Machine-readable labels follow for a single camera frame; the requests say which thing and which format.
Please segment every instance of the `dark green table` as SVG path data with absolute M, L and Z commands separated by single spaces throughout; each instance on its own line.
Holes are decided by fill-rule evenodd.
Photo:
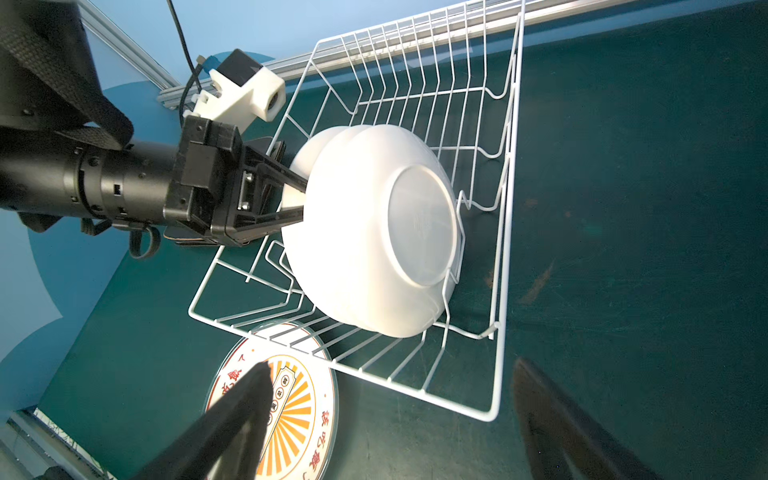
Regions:
M 532 358 L 670 478 L 768 474 L 767 21 L 747 4 L 525 51 L 511 299 L 554 267 L 511 302 L 506 374 Z M 118 478 L 201 414 L 237 341 L 187 316 L 213 254 L 124 260 L 41 402 Z M 339 390 L 328 478 L 528 477 L 508 389 L 490 424 Z

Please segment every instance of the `black strap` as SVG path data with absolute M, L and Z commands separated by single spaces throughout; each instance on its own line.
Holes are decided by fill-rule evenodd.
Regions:
M 146 252 L 142 253 L 141 239 L 144 236 L 144 232 L 149 233 L 149 248 L 147 248 Z M 128 235 L 128 252 L 136 260 L 152 257 L 157 252 L 157 249 L 160 248 L 160 232 L 155 227 L 147 225 L 143 230 L 131 230 Z
M 134 134 L 130 120 L 99 90 L 83 80 L 46 40 L 10 8 L 0 9 L 0 48 L 8 51 L 83 115 L 101 128 L 82 127 L 59 134 L 109 150 L 122 150 Z

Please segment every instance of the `dish rack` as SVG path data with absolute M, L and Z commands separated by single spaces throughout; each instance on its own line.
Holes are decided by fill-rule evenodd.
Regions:
M 475 321 L 472 329 L 452 315 L 456 305 L 446 302 L 439 321 L 411 339 L 339 323 L 323 315 L 301 291 L 279 235 L 260 241 L 249 270 L 225 260 L 225 249 L 220 247 L 189 315 L 243 337 L 284 345 L 286 353 L 300 361 L 320 362 L 454 412 L 494 420 L 501 402 L 505 354 L 524 16 L 525 0 L 471 0 L 319 41 L 270 145 L 271 151 L 276 141 L 290 135 L 306 141 L 325 127 L 341 124 L 338 118 L 348 125 L 397 124 L 420 136 L 445 168 L 457 197 L 462 256 L 458 269 L 449 274 L 457 282 L 454 302 L 462 301 L 457 292 L 462 288 L 465 242 L 472 240 L 472 231 L 465 230 L 466 217 L 498 218 L 492 227 L 492 275 L 486 280 L 491 289 L 487 322 L 482 320 L 478 327 Z M 488 74 L 491 57 L 505 65 L 505 73 Z M 486 141 L 489 132 L 493 138 Z M 492 187 L 481 188 L 480 177 Z M 483 196 L 485 205 L 478 201 Z M 214 271 L 222 269 L 253 286 L 252 308 L 222 316 L 201 314 L 199 302 L 216 281 Z M 330 358 L 294 348 L 306 338 L 284 342 L 282 334 L 259 334 L 261 326 L 276 319 L 311 326 L 310 336 L 323 339 Z M 462 353 L 478 365 L 470 369 L 473 378 L 455 376 L 464 361 Z M 482 354 L 488 358 L 478 360 Z M 475 380 L 489 383 L 491 377 L 492 386 L 484 387 L 490 389 L 490 399 L 478 400 L 485 395 L 480 395 Z M 455 397 L 450 392 L 456 385 L 472 391 L 449 398 Z

